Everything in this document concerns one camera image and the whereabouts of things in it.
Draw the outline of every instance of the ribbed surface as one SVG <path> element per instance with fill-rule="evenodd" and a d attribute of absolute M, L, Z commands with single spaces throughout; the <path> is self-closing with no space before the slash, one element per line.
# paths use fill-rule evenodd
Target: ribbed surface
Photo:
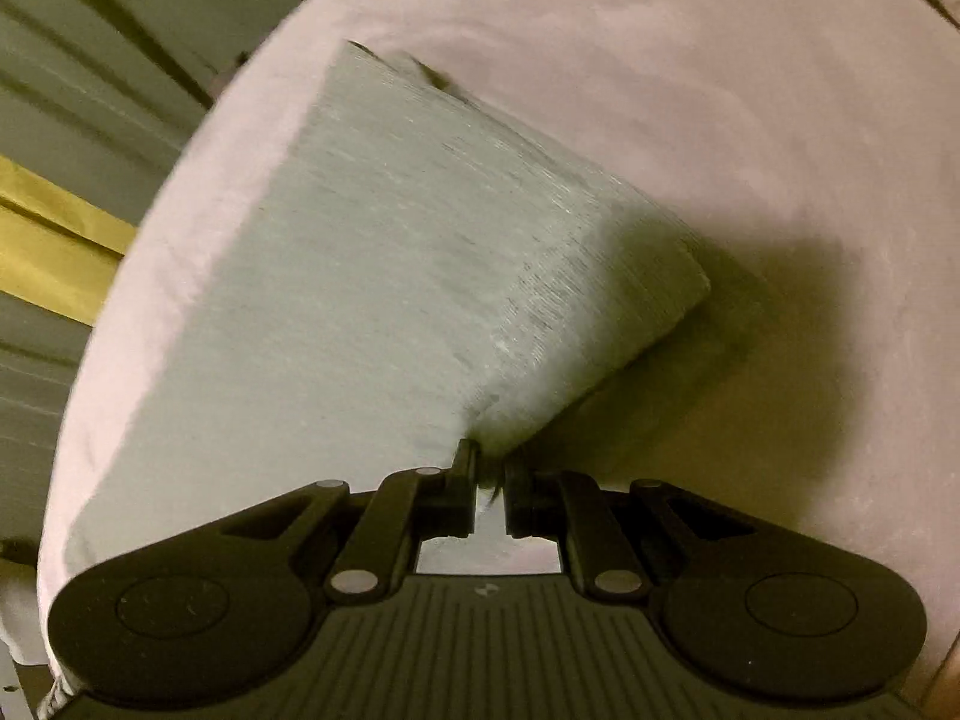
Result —
<path fill-rule="evenodd" d="M 40 541 L 56 435 L 89 332 L 0 293 L 0 538 Z"/>
<path fill-rule="evenodd" d="M 81 699 L 64 718 L 146 714 Z M 590 603 L 568 579 L 553 576 L 411 577 L 384 604 L 333 613 L 307 655 L 270 685 L 177 716 L 915 720 L 918 714 L 891 696 L 818 710 L 731 697 L 673 661 L 642 613 Z"/>
<path fill-rule="evenodd" d="M 0 0 L 0 154 L 138 223 L 217 74 L 302 0 Z"/>

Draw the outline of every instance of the white cloth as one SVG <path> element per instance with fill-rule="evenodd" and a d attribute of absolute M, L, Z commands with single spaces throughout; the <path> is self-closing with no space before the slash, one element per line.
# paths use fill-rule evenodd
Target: white cloth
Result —
<path fill-rule="evenodd" d="M 778 328 L 654 445 L 632 437 L 630 370 L 594 400 L 620 404 L 616 429 L 589 429 L 604 424 L 590 402 L 570 424 L 622 478 L 661 476 L 904 574 L 930 617 L 917 695 L 960 630 L 960 37 L 917 0 L 306 1 L 190 143 L 107 300 L 56 457 L 41 616 L 112 557 L 74 524 L 109 520 L 98 487 L 344 39 L 449 74 L 781 294 Z"/>
<path fill-rule="evenodd" d="M 37 572 L 0 557 L 0 641 L 22 666 L 46 664 L 37 606 Z"/>

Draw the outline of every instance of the white fabric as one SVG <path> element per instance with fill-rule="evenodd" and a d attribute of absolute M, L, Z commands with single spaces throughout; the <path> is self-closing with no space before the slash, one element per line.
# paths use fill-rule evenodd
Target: white fabric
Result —
<path fill-rule="evenodd" d="M 344 39 L 449 74 L 781 293 L 778 328 L 659 442 L 632 442 L 627 418 L 593 451 L 899 570 L 930 617 L 916 695 L 960 630 L 960 37 L 917 0 L 306 1 L 227 89 L 122 266 L 62 429 L 41 616 L 112 557 L 73 525 L 84 509 L 109 521 L 98 485 Z"/>
<path fill-rule="evenodd" d="M 37 572 L 0 557 L 0 641 L 22 666 L 46 664 L 37 608 Z"/>

